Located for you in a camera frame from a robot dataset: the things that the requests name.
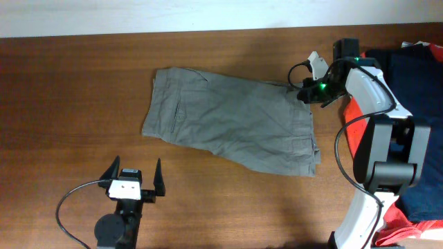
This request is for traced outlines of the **grey shorts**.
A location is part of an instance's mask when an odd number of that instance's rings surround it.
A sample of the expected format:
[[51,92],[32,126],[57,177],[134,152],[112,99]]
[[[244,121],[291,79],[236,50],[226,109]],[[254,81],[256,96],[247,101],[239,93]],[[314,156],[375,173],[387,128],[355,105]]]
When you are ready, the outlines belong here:
[[297,94],[279,82],[161,69],[142,135],[210,151],[257,172],[313,177],[320,149],[310,106]]

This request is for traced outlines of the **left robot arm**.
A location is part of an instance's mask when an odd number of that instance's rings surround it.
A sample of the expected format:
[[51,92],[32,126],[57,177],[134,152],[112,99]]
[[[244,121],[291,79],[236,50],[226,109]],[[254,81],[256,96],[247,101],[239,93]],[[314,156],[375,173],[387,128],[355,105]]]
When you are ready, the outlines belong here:
[[160,160],[156,163],[152,190],[142,188],[141,170],[119,169],[119,166],[120,157],[117,156],[98,183],[105,189],[107,197],[116,202],[115,211],[96,222],[94,235],[98,248],[135,249],[143,205],[155,203],[158,196],[165,196]]

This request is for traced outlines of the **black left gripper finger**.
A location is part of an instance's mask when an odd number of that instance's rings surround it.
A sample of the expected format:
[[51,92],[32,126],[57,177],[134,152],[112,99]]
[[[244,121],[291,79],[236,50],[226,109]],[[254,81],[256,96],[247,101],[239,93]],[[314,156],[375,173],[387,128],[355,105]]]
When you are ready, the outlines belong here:
[[120,156],[115,157],[113,163],[102,174],[100,180],[116,180],[118,177],[118,170],[120,167]]
[[157,160],[153,185],[154,185],[154,191],[155,191],[156,196],[165,196],[166,189],[165,189],[165,183],[163,180],[163,175],[162,175],[162,170],[161,170],[161,159],[160,158]]

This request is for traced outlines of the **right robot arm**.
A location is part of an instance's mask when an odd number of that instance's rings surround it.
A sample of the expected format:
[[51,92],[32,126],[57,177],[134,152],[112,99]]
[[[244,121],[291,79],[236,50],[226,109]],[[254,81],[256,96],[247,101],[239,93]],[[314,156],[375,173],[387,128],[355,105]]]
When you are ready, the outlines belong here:
[[353,157],[353,176],[344,177],[356,189],[340,226],[331,233],[328,248],[373,248],[389,207],[421,178],[431,128],[413,117],[390,90],[375,58],[361,57],[357,39],[333,45],[333,62],[316,51],[302,63],[312,74],[303,80],[298,99],[324,107],[349,95],[361,116],[347,121],[336,135],[364,121],[366,127]]

